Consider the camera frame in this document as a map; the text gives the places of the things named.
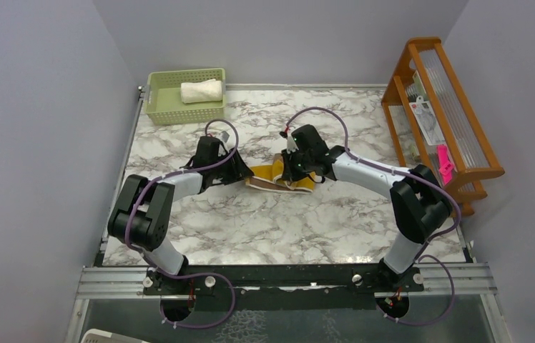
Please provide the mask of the yellow bear towel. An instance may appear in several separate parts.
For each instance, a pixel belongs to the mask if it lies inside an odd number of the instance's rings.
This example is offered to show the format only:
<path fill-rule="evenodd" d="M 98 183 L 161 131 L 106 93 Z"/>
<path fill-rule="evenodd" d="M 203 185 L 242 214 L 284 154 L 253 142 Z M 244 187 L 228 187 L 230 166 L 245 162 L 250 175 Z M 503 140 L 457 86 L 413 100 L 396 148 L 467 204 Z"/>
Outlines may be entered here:
<path fill-rule="evenodd" d="M 276 154 L 272 164 L 252 166 L 253 176 L 245 180 L 245 185 L 253 189 L 268 192 L 311 194 L 314 192 L 316 183 L 306 177 L 297 182 L 289 182 L 283 179 L 284 163 L 280 154 Z"/>

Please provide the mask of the white towel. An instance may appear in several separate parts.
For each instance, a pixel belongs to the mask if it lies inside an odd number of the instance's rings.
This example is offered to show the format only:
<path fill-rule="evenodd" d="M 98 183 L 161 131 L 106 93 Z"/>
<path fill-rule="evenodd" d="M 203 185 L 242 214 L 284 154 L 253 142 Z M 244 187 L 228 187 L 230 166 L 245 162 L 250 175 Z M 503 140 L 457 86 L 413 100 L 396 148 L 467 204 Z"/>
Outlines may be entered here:
<path fill-rule="evenodd" d="M 218 79 L 184 82 L 180 86 L 180 97 L 184 104 L 221 101 L 223 92 L 223 82 Z"/>

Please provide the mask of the green plastic basket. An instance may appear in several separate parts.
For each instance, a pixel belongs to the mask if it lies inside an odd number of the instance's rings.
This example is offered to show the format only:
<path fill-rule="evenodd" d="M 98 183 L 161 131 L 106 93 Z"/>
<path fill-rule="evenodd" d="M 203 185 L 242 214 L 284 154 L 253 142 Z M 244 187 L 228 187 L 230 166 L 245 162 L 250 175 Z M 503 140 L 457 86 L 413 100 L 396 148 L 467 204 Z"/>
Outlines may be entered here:
<path fill-rule="evenodd" d="M 223 68 L 149 74 L 144 112 L 155 125 L 207 122 L 225 117 Z"/>

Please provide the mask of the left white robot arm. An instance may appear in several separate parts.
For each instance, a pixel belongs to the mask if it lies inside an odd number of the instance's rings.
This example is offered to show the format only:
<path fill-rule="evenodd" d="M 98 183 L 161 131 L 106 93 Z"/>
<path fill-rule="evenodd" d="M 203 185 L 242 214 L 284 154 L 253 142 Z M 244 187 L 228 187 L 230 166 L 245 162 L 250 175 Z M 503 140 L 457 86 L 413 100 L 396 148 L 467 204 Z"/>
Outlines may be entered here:
<path fill-rule="evenodd" d="M 189 284 L 184 270 L 188 260 L 167 238 L 173 203 L 253 175 L 235 147 L 229 149 L 223 140 L 203 136 L 180 171 L 153 180 L 132 174 L 124 180 L 107 222 L 108 234 L 162 271 L 161 281 L 168 291 L 183 292 Z"/>

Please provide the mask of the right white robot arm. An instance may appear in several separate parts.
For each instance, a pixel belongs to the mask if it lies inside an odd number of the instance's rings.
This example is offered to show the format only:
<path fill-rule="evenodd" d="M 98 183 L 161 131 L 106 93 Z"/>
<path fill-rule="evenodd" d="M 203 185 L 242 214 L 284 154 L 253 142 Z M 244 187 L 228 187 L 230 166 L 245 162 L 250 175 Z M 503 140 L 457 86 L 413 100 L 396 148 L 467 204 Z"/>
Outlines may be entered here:
<path fill-rule="evenodd" d="M 388 291 L 401 286 L 428 238 L 453 211 L 433 172 L 422 164 L 412 169 L 395 167 L 353 156 L 344 146 L 330 148 L 309 124 L 282 136 L 287 140 L 281 152 L 285 181 L 321 177 L 348 182 L 390 200 L 399 233 L 378 263 L 377 281 Z"/>

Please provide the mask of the white paper package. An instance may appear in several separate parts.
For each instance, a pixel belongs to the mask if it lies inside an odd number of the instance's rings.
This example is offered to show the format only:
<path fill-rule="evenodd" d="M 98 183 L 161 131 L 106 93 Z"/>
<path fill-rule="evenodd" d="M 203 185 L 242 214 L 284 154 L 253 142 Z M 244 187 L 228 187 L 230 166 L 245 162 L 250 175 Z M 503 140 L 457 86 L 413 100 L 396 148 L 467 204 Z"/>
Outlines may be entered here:
<path fill-rule="evenodd" d="M 425 100 L 422 96 L 417 96 L 410 105 L 426 143 L 429 146 L 444 145 L 446 140 L 430 101 Z"/>

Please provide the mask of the wooden rack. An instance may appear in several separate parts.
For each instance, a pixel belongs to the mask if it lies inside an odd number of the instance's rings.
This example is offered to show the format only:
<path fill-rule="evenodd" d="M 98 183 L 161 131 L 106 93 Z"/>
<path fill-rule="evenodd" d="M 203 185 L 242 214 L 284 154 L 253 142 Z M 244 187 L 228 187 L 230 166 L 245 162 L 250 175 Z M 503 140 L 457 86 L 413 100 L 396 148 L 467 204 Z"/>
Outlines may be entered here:
<path fill-rule="evenodd" d="M 417 96 L 430 101 L 455 166 L 447 184 L 438 173 L 437 146 L 426 143 L 413 115 L 410 103 Z M 462 215 L 473 215 L 474 203 L 488 196 L 482 182 L 503 176 L 504 168 L 438 37 L 407 41 L 381 104 L 400 165 L 422 163 L 430 167 L 460 205 Z"/>

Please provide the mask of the pink clip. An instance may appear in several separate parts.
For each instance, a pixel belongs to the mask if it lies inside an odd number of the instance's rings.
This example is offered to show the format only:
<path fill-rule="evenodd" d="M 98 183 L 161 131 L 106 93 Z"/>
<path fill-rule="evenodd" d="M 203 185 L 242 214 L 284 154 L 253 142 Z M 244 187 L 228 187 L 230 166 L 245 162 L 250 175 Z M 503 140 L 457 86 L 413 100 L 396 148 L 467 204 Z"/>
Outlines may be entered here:
<path fill-rule="evenodd" d="M 447 184 L 453 178 L 455 166 L 449 158 L 448 147 L 445 144 L 437 146 L 437 157 L 439 163 L 438 173 L 441 175 L 443 183 Z"/>

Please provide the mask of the white tray corner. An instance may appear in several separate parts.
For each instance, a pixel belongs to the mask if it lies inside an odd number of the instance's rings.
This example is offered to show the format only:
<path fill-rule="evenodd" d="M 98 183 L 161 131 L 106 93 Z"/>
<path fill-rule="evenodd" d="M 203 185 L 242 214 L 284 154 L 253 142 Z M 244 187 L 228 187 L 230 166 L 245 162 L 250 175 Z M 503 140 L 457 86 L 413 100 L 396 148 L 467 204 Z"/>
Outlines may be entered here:
<path fill-rule="evenodd" d="M 81 343 L 148 343 L 134 337 L 128 337 L 100 329 L 89 329 L 81 338 Z"/>

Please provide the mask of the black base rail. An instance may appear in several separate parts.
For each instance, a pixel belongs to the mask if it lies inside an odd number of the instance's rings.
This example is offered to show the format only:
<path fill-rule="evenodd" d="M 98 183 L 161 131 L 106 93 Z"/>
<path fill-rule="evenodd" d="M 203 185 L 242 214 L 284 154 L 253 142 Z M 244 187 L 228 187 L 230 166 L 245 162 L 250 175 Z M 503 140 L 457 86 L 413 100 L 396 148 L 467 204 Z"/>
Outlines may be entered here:
<path fill-rule="evenodd" d="M 422 292 L 416 267 L 387 276 L 379 264 L 190 265 L 185 279 L 147 270 L 143 293 L 167 307 L 235 310 L 375 309 L 377 300 Z"/>

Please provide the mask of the aluminium frame rail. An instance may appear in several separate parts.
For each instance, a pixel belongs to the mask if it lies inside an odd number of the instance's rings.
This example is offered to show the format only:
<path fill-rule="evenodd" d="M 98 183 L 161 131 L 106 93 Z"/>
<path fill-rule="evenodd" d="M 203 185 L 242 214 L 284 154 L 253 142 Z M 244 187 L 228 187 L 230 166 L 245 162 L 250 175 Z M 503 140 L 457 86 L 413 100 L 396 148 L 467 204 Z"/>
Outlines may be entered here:
<path fill-rule="evenodd" d="M 495 295 L 499 293 L 494 277 L 487 264 L 420 264 L 422 291 L 418 296 L 436 296 L 450 293 L 448 276 L 452 276 L 457 295 Z M 146 267 L 88 267 L 82 275 L 75 299 L 176 299 L 187 298 L 186 294 L 166 295 L 151 293 L 145 289 Z"/>

